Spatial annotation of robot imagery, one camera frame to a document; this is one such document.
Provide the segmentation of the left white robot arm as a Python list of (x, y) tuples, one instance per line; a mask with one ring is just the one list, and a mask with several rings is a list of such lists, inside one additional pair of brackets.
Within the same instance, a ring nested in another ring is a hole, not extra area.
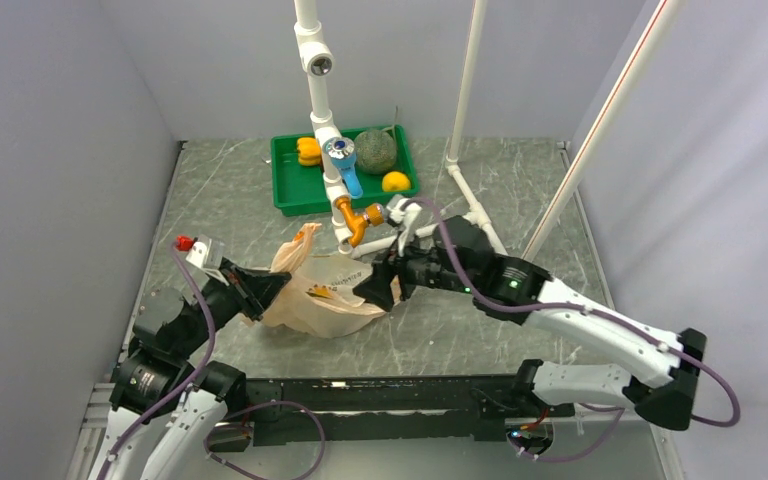
[(218, 421), (246, 409), (245, 373), (212, 358), (217, 334), (237, 316), (261, 320), (291, 276), (223, 258), (218, 277), (198, 285), (183, 260), (173, 260), (192, 294), (164, 287), (141, 303), (113, 371), (93, 479), (169, 479)]

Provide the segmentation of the translucent orange plastic bag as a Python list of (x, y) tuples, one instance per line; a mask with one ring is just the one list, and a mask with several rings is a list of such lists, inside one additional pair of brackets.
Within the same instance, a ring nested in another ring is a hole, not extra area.
[(269, 270), (289, 273), (290, 281), (263, 314), (267, 327), (285, 326), (318, 338), (357, 332), (387, 314), (353, 293), (371, 275), (369, 264), (347, 255), (315, 255), (319, 223), (304, 224), (273, 256)]

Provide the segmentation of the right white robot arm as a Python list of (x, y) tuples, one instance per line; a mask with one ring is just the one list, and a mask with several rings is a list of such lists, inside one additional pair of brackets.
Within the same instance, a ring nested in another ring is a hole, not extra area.
[(569, 403), (615, 406), (673, 431), (688, 429), (694, 418), (704, 333), (665, 331), (610, 310), (547, 270), (495, 252), (486, 234), (461, 217), (436, 227), (428, 248), (416, 240), (404, 248), (392, 244), (353, 292), (391, 311), (417, 287), (470, 294), (491, 318), (553, 332), (608, 359), (606, 365), (577, 367), (524, 361), (510, 391), (524, 415)]

